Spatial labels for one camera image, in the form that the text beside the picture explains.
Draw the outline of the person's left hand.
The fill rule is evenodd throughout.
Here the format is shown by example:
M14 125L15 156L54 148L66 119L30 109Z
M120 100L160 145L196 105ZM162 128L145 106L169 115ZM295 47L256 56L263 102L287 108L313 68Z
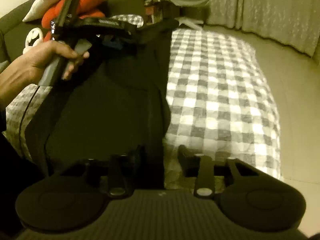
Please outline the person's left hand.
M38 44L27 53L19 57L22 67L28 71L27 84L36 84L40 81L52 59L61 56L71 61L71 64L64 71L61 79L69 80L71 75L78 70L85 59L89 58L89 52L77 53L69 45L57 42L47 41Z

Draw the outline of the person's left forearm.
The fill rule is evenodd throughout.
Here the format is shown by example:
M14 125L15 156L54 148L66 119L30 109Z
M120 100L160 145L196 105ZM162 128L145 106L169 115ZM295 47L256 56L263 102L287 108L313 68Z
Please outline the person's left forearm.
M1 111L28 85L33 83L33 70L28 62L19 57L1 73Z

